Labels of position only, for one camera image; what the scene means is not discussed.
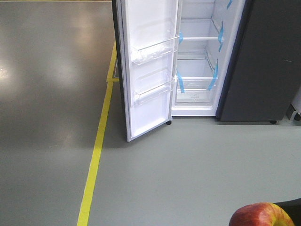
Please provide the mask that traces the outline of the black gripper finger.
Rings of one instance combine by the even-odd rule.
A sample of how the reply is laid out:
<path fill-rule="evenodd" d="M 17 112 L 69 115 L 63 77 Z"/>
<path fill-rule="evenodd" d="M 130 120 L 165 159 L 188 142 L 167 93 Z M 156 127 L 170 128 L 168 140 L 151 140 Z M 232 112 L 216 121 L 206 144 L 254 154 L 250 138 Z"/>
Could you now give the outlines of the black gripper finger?
<path fill-rule="evenodd" d="M 301 199 L 294 199 L 285 202 L 276 202 L 292 219 L 296 226 L 301 225 Z"/>

